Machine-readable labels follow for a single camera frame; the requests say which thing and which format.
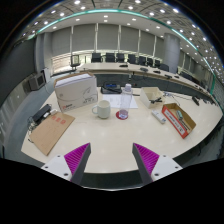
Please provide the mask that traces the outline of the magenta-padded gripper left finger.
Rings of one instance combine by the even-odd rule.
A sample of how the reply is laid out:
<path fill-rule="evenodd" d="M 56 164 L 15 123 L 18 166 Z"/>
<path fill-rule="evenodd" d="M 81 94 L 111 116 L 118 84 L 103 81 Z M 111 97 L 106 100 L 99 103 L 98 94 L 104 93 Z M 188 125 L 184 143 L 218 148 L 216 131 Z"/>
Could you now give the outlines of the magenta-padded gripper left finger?
<path fill-rule="evenodd" d="M 56 155 L 44 164 L 42 169 L 79 185 L 90 154 L 91 144 L 87 143 L 65 155 Z"/>

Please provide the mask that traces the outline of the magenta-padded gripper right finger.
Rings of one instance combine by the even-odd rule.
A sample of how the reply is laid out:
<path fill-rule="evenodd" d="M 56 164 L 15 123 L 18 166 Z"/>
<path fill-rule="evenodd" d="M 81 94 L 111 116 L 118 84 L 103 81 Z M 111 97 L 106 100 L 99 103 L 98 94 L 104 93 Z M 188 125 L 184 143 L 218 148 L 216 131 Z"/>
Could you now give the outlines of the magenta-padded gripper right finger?
<path fill-rule="evenodd" d="M 182 167 L 169 156 L 159 155 L 137 143 L 133 144 L 132 153 L 135 157 L 144 185 L 182 169 Z"/>

